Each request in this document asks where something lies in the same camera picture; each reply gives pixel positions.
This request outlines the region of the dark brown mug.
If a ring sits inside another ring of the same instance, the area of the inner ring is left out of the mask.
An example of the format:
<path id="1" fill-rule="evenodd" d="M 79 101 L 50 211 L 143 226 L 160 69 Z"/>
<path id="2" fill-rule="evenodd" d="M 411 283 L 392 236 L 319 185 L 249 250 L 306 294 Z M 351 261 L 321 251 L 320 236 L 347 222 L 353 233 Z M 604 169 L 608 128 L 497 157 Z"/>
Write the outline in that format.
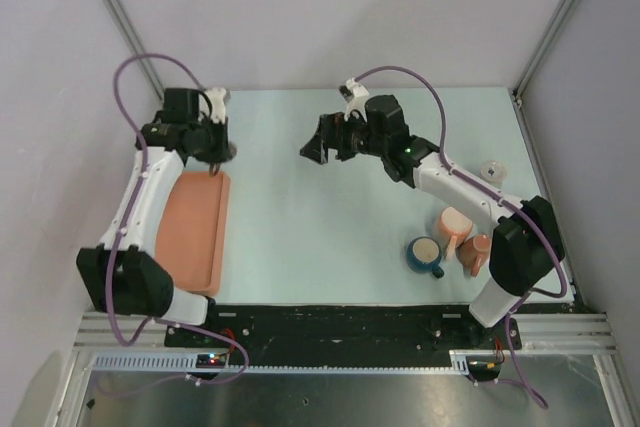
<path id="1" fill-rule="evenodd" d="M 225 163 L 231 162 L 237 156 L 237 146 L 230 142 L 228 149 L 218 155 L 214 161 L 209 163 L 208 174 L 210 177 L 215 177 L 221 169 L 221 166 Z"/>

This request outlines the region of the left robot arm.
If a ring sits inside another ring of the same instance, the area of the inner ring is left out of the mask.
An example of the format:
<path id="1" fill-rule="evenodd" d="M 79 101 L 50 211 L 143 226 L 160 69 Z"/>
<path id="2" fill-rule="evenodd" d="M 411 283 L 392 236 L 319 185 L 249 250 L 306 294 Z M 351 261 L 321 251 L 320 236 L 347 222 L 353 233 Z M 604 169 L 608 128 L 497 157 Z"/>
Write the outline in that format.
<path id="1" fill-rule="evenodd" d="M 123 198 L 98 244 L 81 248 L 76 257 L 97 311 L 110 318 L 139 315 L 187 324 L 187 334 L 201 346 L 220 338 L 222 323 L 207 312 L 207 297 L 176 286 L 156 258 L 156 242 L 171 191 L 187 161 L 217 169 L 234 158 L 229 96 L 222 87 L 167 88 L 151 122 L 129 123 L 136 151 Z"/>

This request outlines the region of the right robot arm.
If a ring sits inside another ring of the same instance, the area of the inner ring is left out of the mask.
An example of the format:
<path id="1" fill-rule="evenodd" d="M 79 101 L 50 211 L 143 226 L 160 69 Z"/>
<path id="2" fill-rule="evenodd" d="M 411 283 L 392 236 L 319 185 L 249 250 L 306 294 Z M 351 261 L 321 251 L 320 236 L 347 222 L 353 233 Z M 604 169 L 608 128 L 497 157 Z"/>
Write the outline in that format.
<path id="1" fill-rule="evenodd" d="M 563 272 L 565 250 L 551 203 L 507 195 L 452 163 L 442 148 L 411 134 L 394 96 L 367 96 L 356 108 L 321 115 L 300 154 L 323 165 L 331 151 L 340 161 L 358 154 L 380 159 L 393 181 L 446 202 L 490 235 L 490 278 L 461 325 L 469 345 L 486 347 L 498 335 L 497 323 L 537 292 L 541 279 Z"/>

